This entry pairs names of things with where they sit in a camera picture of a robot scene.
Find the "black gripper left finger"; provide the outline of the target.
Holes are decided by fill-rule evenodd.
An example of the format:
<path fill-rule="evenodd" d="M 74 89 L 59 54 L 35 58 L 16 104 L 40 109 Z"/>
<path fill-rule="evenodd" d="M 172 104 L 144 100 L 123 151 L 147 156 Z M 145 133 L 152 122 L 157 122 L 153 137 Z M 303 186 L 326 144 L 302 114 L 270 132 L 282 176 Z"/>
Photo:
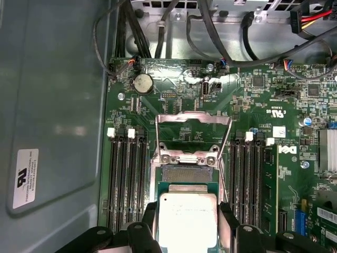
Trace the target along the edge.
<path fill-rule="evenodd" d="M 108 227 L 93 227 L 57 252 L 161 252 L 154 238 L 157 202 L 147 205 L 140 222 L 114 233 Z"/>

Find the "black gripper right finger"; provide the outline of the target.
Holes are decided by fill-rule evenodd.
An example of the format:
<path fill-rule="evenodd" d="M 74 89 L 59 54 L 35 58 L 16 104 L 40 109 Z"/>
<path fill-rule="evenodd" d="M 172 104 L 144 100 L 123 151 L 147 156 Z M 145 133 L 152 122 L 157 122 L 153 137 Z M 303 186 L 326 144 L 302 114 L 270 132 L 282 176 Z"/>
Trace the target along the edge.
<path fill-rule="evenodd" d="M 256 226 L 242 225 L 227 202 L 220 203 L 220 242 L 227 252 L 328 252 L 295 232 L 278 232 L 271 237 Z"/>

